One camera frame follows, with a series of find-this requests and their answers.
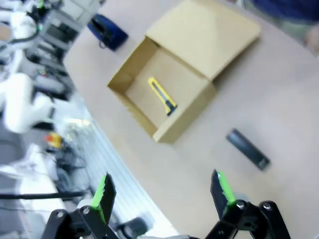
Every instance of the blue clothing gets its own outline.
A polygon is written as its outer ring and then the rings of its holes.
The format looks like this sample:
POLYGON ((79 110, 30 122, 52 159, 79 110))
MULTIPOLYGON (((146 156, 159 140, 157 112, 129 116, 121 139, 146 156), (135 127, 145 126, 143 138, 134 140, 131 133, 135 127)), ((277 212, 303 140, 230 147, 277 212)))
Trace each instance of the blue clothing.
POLYGON ((319 0, 251 0, 270 16, 291 20, 319 21, 319 0))

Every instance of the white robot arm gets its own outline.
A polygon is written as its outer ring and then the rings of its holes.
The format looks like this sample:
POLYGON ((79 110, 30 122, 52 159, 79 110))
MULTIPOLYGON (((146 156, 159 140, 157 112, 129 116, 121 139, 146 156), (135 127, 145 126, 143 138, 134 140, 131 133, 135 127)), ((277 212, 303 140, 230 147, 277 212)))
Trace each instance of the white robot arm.
POLYGON ((31 11, 37 0, 0 0, 0 8, 13 11, 31 11))
POLYGON ((3 110, 5 104, 5 92, 6 92, 7 82, 3 81, 0 83, 0 112, 3 110))
POLYGON ((53 99, 43 93, 35 93, 27 74, 12 74, 2 84, 6 101, 3 121, 10 131, 25 133, 39 122, 52 122, 53 99))
POLYGON ((0 21, 9 22, 11 28, 11 38, 7 42, 0 40, 0 59, 6 59, 12 52, 33 45, 39 30, 31 13, 0 10, 0 21))

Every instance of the open cardboard box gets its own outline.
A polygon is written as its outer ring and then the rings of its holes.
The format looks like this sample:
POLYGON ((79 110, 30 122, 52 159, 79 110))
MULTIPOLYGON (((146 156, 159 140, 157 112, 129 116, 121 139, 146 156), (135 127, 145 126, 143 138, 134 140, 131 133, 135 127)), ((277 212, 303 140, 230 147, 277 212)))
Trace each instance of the open cardboard box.
POLYGON ((108 87, 156 142, 174 142, 214 97, 213 79, 259 33, 214 0, 185 0, 153 25, 108 87), (170 116, 150 77, 178 105, 170 116))

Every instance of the person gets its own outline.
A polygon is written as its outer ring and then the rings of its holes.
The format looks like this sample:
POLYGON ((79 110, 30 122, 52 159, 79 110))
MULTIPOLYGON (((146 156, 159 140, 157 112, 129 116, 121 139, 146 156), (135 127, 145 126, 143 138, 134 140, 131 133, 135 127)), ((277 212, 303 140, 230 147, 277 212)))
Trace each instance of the person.
POLYGON ((319 55, 319 0, 243 0, 243 6, 319 55))

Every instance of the beige tabletop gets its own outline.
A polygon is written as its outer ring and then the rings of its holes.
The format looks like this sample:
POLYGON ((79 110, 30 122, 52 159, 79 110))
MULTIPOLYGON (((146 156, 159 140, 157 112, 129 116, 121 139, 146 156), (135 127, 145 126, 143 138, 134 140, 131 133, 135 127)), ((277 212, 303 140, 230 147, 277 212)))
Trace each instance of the beige tabletop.
POLYGON ((275 201, 292 238, 319 234, 319 62, 293 39, 255 19, 260 39, 215 80, 217 95, 174 144, 155 143, 106 87, 145 31, 178 0, 108 0, 100 12, 130 36, 116 52, 86 28, 64 61, 92 116, 176 229, 203 238, 217 222, 214 168, 254 204, 275 201), (259 171, 226 139, 238 128, 271 159, 259 171))

